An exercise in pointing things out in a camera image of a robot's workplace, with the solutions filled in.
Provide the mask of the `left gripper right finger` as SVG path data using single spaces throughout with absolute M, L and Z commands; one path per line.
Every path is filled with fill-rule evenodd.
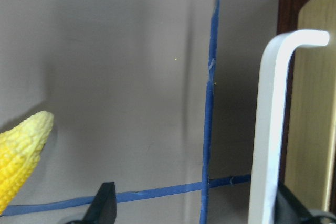
M 283 184 L 278 184 L 274 223 L 314 223 L 313 215 Z

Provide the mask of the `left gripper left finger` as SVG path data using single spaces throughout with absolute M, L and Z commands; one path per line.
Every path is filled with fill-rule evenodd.
M 117 199 L 114 182 L 100 186 L 81 223 L 114 224 L 117 218 Z

